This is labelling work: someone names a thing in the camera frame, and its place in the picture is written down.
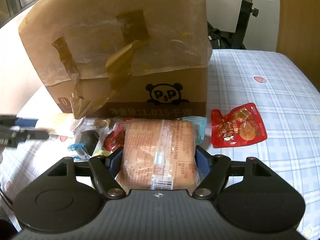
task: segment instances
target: barcode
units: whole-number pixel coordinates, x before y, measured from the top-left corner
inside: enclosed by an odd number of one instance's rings
[[[172,189],[172,181],[156,181],[153,185],[153,189]]]

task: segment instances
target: orange snack package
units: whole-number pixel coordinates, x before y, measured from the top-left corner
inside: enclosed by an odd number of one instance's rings
[[[267,139],[266,128],[254,103],[238,106],[229,114],[211,111],[211,143],[216,148],[255,144]]]
[[[191,122],[133,119],[126,123],[117,182],[130,189],[187,189],[199,184],[196,128]]]

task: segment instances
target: bed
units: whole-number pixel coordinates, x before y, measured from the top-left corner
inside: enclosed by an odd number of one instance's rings
[[[268,139],[235,148],[213,148],[210,143],[210,112],[223,114],[253,102],[263,118]],[[60,109],[41,87],[20,111],[20,117],[39,118]],[[250,50],[213,50],[208,70],[206,137],[202,143],[210,154],[235,161],[254,156],[292,185],[306,202],[298,231],[307,239],[320,237],[320,94],[305,75],[284,55]],[[71,139],[57,137],[46,142],[26,142],[4,149],[0,164],[1,188],[14,199],[17,193],[64,156]],[[241,177],[230,178],[228,185]],[[13,214],[0,200],[14,226]]]

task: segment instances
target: panda logo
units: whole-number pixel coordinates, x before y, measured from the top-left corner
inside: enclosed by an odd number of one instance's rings
[[[183,86],[179,83],[170,84],[157,84],[146,85],[146,90],[150,92],[150,98],[147,102],[154,103],[155,105],[159,104],[172,104],[178,105],[181,102],[189,102],[189,100],[181,99],[181,90]]]

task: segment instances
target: panda ear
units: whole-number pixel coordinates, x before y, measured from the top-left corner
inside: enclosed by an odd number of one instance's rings
[[[178,91],[180,91],[180,90],[183,89],[183,86],[182,86],[180,83],[174,83],[174,84],[173,84],[173,87],[174,87],[176,90],[178,90]]]
[[[151,92],[153,90],[153,88],[154,88],[153,84],[146,85],[146,90],[149,92]]]

